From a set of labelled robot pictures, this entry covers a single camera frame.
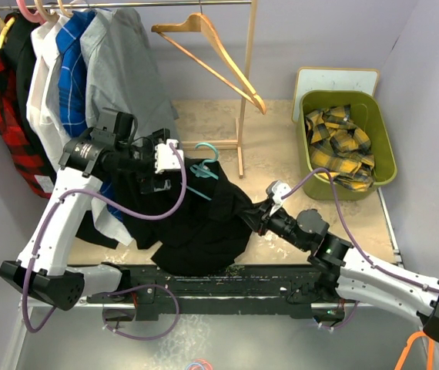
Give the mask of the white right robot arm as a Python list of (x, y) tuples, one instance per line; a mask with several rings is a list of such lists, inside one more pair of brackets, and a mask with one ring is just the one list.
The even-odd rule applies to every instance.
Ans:
[(271, 231), (309, 254), (309, 264), (320, 272), (315, 290), (321, 300), (343, 298), (371, 304), (420, 325), (439, 343), (439, 278), (366, 253), (332, 234), (314, 209), (291, 217), (284, 208), (272, 213), (266, 203), (259, 203), (240, 216), (253, 232), (263, 235)]

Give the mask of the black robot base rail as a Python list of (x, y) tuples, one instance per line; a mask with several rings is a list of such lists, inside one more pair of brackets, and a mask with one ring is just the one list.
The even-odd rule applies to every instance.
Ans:
[(114, 309), (110, 319), (155, 321), (160, 315), (284, 315), (341, 321), (354, 303), (322, 290), (319, 272), (307, 264), (234, 264), (204, 277), (166, 273), (154, 265), (128, 265), (135, 293), (88, 297)]

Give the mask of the teal plastic hanger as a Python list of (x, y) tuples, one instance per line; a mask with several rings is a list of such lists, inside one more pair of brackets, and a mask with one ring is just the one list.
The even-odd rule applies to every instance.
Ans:
[[(201, 163), (199, 164), (193, 164), (191, 166), (189, 166), (189, 170), (190, 172), (192, 172), (192, 174), (197, 177), (197, 178), (202, 178), (202, 179), (214, 179), (214, 180), (218, 180), (219, 177), (218, 175), (216, 175), (209, 167), (208, 165), (211, 163), (217, 163), (217, 160), (219, 159), (219, 150), (211, 143), (208, 142), (199, 142), (194, 146), (194, 149), (197, 150), (199, 149), (201, 146), (205, 146), (206, 148), (211, 149), (215, 156), (213, 159), (204, 159)], [(195, 195), (202, 197), (205, 200), (211, 201), (212, 198), (205, 195), (204, 193), (194, 189), (193, 187), (187, 185), (186, 189), (191, 192), (194, 193)]]

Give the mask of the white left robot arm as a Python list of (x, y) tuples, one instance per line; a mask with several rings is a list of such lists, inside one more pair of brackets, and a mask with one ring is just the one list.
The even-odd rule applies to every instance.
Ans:
[(22, 296), (68, 311), (80, 298), (105, 293), (114, 302), (131, 295), (129, 275), (109, 263), (92, 267), (70, 267), (69, 252), (85, 214), (94, 200), (112, 205), (140, 220), (163, 220), (178, 205), (156, 216), (139, 214), (100, 193), (102, 183), (113, 174), (130, 174), (138, 191), (169, 190), (172, 173), (185, 173), (183, 151), (168, 129), (135, 139), (136, 118), (105, 109), (95, 127), (70, 139), (59, 160), (54, 190), (35, 232), (13, 261), (3, 261), (0, 278)]

